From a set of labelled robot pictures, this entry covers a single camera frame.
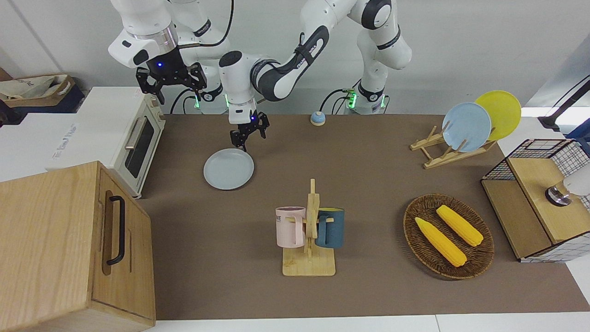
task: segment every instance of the oven window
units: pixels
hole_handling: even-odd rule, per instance
[[[125,167],[129,170],[131,175],[134,178],[137,178],[139,175],[139,170],[141,170],[143,165],[143,160],[146,158],[146,154],[148,153],[149,144],[153,138],[153,126],[152,124],[147,121],[145,127],[143,127],[143,131],[141,136],[139,137],[139,142],[134,150],[129,151],[127,154],[127,160],[125,160]]]

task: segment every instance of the woven tray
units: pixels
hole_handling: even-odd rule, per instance
[[[468,245],[438,215],[436,209],[447,205],[464,217],[482,235],[483,241],[476,247]],[[420,217],[438,228],[467,256],[467,263],[454,267],[443,257],[418,228],[415,217]],[[494,241],[483,219],[468,205],[451,196],[428,194],[416,198],[404,213],[404,234],[410,249],[428,268],[451,279],[469,279],[485,272],[494,258]]]

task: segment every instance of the cardboard box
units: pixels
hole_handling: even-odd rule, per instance
[[[44,97],[29,99],[10,99],[5,103],[15,111],[26,113],[75,113],[84,97],[80,88],[68,74],[55,74],[59,84],[57,90]]]

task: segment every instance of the mug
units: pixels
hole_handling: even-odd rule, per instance
[[[344,209],[321,207],[317,219],[316,246],[340,248],[344,242]]]
[[[283,206],[275,209],[277,217],[277,245],[282,248],[297,248],[305,244],[303,219],[306,211],[301,206]]]

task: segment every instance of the plate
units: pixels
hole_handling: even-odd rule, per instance
[[[467,142],[459,152],[471,152],[479,149],[487,141],[491,131],[491,120],[486,110],[476,103],[461,103],[448,111],[442,121],[442,127],[449,122],[442,133],[445,142],[457,150],[463,140]]]
[[[478,246],[468,245],[438,216],[436,210],[443,204],[465,218],[483,235],[483,241]],[[465,265],[456,268],[450,264],[422,234],[414,220],[415,217],[430,222],[453,241],[467,256]],[[430,270],[446,278],[474,278],[485,272],[494,259],[494,240],[486,223],[471,207],[451,196],[428,194],[412,201],[404,213],[404,235],[418,260]]]
[[[483,107],[491,119],[494,131],[488,138],[496,141],[504,138],[516,129],[520,123],[520,102],[510,92],[496,90],[486,92],[476,99],[476,104]]]
[[[203,168],[208,184],[221,190],[244,185],[254,173],[252,157],[240,149],[224,149],[212,154]]]

